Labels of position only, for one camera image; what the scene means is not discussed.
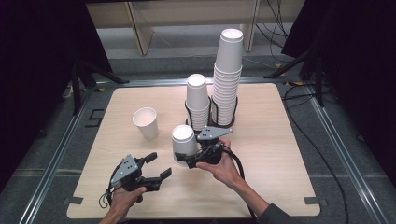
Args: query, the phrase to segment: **floor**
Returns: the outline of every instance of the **floor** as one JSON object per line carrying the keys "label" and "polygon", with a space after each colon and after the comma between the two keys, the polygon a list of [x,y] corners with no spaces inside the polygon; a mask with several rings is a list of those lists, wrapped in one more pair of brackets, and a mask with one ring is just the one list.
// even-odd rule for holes
{"label": "floor", "polygon": [[[267,26],[270,30],[274,28],[273,24]],[[292,24],[284,24],[286,31],[291,26]],[[262,24],[260,27],[265,34],[272,36]],[[192,73],[201,73],[210,82],[219,34],[225,28],[238,28],[238,25],[156,27],[146,56],[138,54],[131,29],[104,29],[98,30],[98,34],[114,74],[131,80],[125,87],[137,87],[179,85]],[[285,42],[283,36],[274,35],[274,38],[281,45]],[[315,99],[309,96],[312,93],[309,86],[290,90],[293,83],[300,81],[300,64],[282,77],[263,78],[275,72],[277,65],[281,66],[292,60],[281,55],[280,51],[281,48],[271,45],[256,28],[253,49],[243,55],[241,82],[275,83],[279,94],[288,99],[284,101],[285,108],[290,111],[290,123],[321,208],[317,217],[296,219],[304,223],[396,223],[396,190],[389,183],[370,149],[359,138],[359,131],[355,129],[348,114],[337,103],[332,86],[326,85],[324,88],[325,106],[320,109]],[[1,192],[0,223],[99,221],[70,219],[66,214],[69,200],[73,196],[98,130],[97,127],[89,127],[97,122],[90,119],[92,111],[96,111],[96,117],[103,116],[102,110],[106,110],[111,93],[120,87],[103,77],[94,77],[99,83],[98,88],[81,89],[85,103],[77,116],[72,115],[73,93],[69,89],[65,90],[64,102],[59,104],[49,118],[41,137],[32,144],[18,170]],[[326,118],[340,136],[342,144],[331,138],[329,133],[332,130],[326,129],[323,124]],[[345,155],[351,160],[345,161]],[[351,167],[356,167],[358,172],[353,174],[360,176],[352,175]],[[138,220],[136,223],[198,221],[211,224],[243,223],[243,220],[227,219]]]}

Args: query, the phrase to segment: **camera stand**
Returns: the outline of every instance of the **camera stand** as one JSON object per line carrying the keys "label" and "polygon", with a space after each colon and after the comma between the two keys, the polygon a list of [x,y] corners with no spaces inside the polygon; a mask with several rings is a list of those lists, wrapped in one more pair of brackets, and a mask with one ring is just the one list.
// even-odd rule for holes
{"label": "camera stand", "polygon": [[322,98],[322,57],[323,57],[323,46],[329,41],[331,37],[334,25],[338,21],[339,16],[336,12],[339,10],[338,0],[332,0],[326,15],[319,26],[317,34],[313,40],[313,43],[307,51],[303,52],[299,57],[295,58],[286,66],[278,69],[272,75],[264,76],[264,78],[277,78],[283,73],[289,71],[291,68],[299,63],[304,62],[303,68],[300,71],[300,79],[307,80],[311,77],[311,73],[315,73],[315,95],[320,106],[323,105]]}
{"label": "camera stand", "polygon": [[74,104],[75,110],[73,114],[76,114],[79,108],[81,107],[81,95],[79,93],[79,80],[84,84],[86,88],[94,88],[96,86],[96,81],[93,79],[92,75],[88,70],[92,70],[99,75],[106,77],[117,84],[125,84],[129,83],[129,80],[122,80],[118,77],[115,77],[112,73],[109,73],[102,68],[97,67],[96,65],[83,62],[76,61],[73,65],[72,69],[72,86],[73,86],[73,96],[74,96]]}

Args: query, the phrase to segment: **cup rim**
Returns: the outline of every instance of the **cup rim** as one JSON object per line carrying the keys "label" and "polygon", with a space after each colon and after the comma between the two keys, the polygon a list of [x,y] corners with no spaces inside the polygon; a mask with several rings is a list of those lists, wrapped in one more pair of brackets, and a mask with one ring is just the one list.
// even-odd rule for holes
{"label": "cup rim", "polygon": [[241,64],[241,68],[239,68],[239,69],[238,69],[237,71],[235,71],[235,72],[224,72],[224,71],[218,69],[218,67],[217,67],[217,65],[216,65],[216,62],[215,62],[214,68],[215,68],[215,71],[217,71],[218,73],[222,73],[222,74],[224,74],[224,75],[233,75],[233,74],[241,73],[241,72],[242,72],[243,66],[244,66],[244,65]]}
{"label": "cup rim", "polygon": [[[184,139],[176,138],[176,137],[175,137],[175,131],[176,131],[178,128],[188,128],[189,130],[191,129],[191,134],[190,134],[187,138],[184,138]],[[192,137],[194,137],[194,130],[192,129],[191,126],[186,125],[186,124],[177,125],[177,126],[174,128],[174,130],[172,131],[172,139],[175,140],[175,141],[178,142],[178,143],[188,142],[188,141],[191,140]]]}
{"label": "cup rim", "polygon": [[[193,79],[194,77],[199,77],[199,78],[201,78],[202,81],[203,81],[203,83],[201,83],[199,86],[197,86],[197,85],[191,85],[191,84],[190,84],[190,80]],[[189,75],[189,77],[187,77],[187,85],[188,85],[189,87],[193,88],[193,89],[201,89],[201,88],[203,88],[203,87],[206,85],[206,77],[205,77],[204,75],[198,74],[198,73],[191,74],[191,75]]]}
{"label": "cup rim", "polygon": [[[135,121],[135,116],[137,116],[140,112],[142,112],[143,110],[149,110],[149,111],[151,111],[151,112],[154,112],[154,117],[153,117],[153,119],[150,121],[150,122],[148,122],[148,124],[146,124],[146,125],[139,125],[139,124],[137,124],[136,123],[136,121]],[[137,127],[146,127],[146,126],[149,126],[152,122],[154,122],[154,120],[157,118],[157,111],[154,109],[154,108],[152,108],[152,107],[149,107],[149,106],[146,106],[146,107],[142,107],[142,108],[140,108],[140,109],[138,109],[138,110],[136,110],[135,112],[134,112],[134,115],[132,116],[132,122],[134,123],[134,125],[136,125]]]}
{"label": "cup rim", "polygon": [[[237,34],[237,37],[229,36],[228,33],[230,33],[230,32]],[[223,39],[224,41],[227,41],[230,43],[237,43],[244,39],[244,33],[242,33],[242,31],[240,31],[238,29],[229,28],[229,29],[225,29],[225,30],[221,31],[220,38]]]}

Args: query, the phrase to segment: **hand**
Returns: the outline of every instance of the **hand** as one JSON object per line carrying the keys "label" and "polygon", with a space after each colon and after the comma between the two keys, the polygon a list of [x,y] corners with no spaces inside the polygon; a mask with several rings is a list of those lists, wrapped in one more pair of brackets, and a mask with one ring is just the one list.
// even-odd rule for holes
{"label": "hand", "polygon": [[[231,142],[229,140],[220,138],[220,142],[224,145],[225,150],[231,149]],[[213,165],[206,162],[197,162],[196,167],[209,171],[217,180],[224,183],[230,189],[235,189],[237,184],[245,182],[236,170],[233,158],[225,152],[222,152],[221,160],[218,164]]]}
{"label": "hand", "polygon": [[[225,150],[231,150],[229,140],[220,139],[220,142],[224,145]],[[233,163],[233,158],[227,153],[223,152],[221,154],[221,160],[216,165],[197,162],[196,167],[209,171],[217,180],[224,183],[228,188],[235,190],[257,216],[261,215],[269,206],[269,203],[241,177]]]}
{"label": "hand", "polygon": [[125,218],[129,209],[136,203],[137,198],[147,190],[145,187],[141,187],[133,191],[127,191],[121,186],[121,183],[117,184],[114,189],[110,210],[99,222],[100,224],[118,223]]}

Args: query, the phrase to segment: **wooden table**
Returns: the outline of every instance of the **wooden table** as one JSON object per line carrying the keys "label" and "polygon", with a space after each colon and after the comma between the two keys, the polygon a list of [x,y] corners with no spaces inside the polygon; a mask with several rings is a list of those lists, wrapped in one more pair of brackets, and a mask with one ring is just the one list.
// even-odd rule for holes
{"label": "wooden table", "polygon": [[[211,95],[212,86],[208,86]],[[174,162],[172,130],[186,120],[185,86],[117,89],[109,102],[92,145],[74,197],[70,218],[101,218],[99,206],[111,173],[127,154],[141,158],[151,152],[158,159],[143,167],[144,177],[158,176],[172,167],[160,191],[144,194],[144,201],[130,209],[129,218],[249,217],[246,204],[212,174],[188,169]],[[316,216],[316,197],[284,106],[274,84],[241,84],[233,133],[233,152],[240,158],[247,182],[269,203],[291,216]],[[132,123],[134,112],[144,106],[157,110],[160,133],[146,140]]]}

